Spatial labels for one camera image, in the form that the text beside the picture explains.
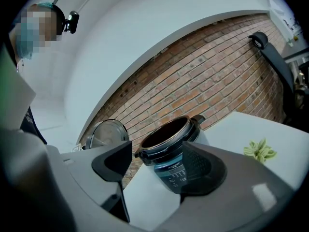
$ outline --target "brick wall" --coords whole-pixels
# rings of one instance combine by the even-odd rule
[[[248,36],[262,31],[281,53],[284,39],[266,14],[231,18],[179,39],[138,69],[90,123],[116,118],[133,153],[154,129],[181,115],[202,114],[205,130],[231,111],[282,122],[282,86]],[[142,162],[133,158],[124,185]]]

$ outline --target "stainless steel lid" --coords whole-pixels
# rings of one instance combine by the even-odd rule
[[[86,149],[128,141],[129,135],[125,126],[116,119],[108,119],[96,124],[86,141]]]

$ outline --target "face mask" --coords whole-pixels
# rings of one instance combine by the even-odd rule
[[[16,51],[23,59],[31,59],[32,53],[37,52],[40,45],[39,19],[27,18],[27,22],[21,22],[16,31]]]

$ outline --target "black pot rim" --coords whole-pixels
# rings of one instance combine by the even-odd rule
[[[186,118],[187,121],[185,122],[185,124],[180,128],[180,130],[178,130],[174,135],[172,135],[171,137],[169,137],[168,139],[164,140],[163,142],[160,142],[154,146],[151,146],[151,147],[143,147],[143,144],[145,144],[145,141],[147,141],[150,137],[152,137],[156,132],[158,132],[159,130],[161,130],[162,128],[164,128],[165,126],[168,126],[170,125],[171,123],[174,123],[175,121],[177,120],[180,120],[182,118]],[[147,137],[145,137],[143,139],[143,141],[140,143],[140,149],[141,150],[152,150],[152,149],[156,149],[164,144],[169,144],[169,142],[171,142],[177,135],[181,134],[185,128],[189,125],[190,123],[190,120],[191,118],[187,115],[183,115],[183,116],[180,116],[180,117],[177,117],[171,121],[169,121],[168,123],[160,126],[159,128],[157,128],[156,130],[154,130],[153,132],[151,132]]]
[[[162,143],[154,145],[152,147],[148,147],[145,149],[141,147],[142,143],[145,141],[146,138],[148,138],[148,136],[153,135],[156,131],[163,128],[168,123],[184,117],[187,119],[185,125],[183,125],[183,127],[180,128],[173,136],[169,137]],[[191,119],[189,116],[177,117],[170,122],[156,129],[141,142],[136,157],[139,157],[146,166],[162,163],[180,155],[183,152],[183,142],[194,142],[200,133],[199,123],[196,120]]]

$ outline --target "pot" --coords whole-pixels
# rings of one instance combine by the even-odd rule
[[[180,193],[187,181],[182,163],[183,142],[209,145],[200,128],[203,121],[205,118],[201,115],[178,117],[149,134],[135,153],[135,157],[140,157],[174,193]]]

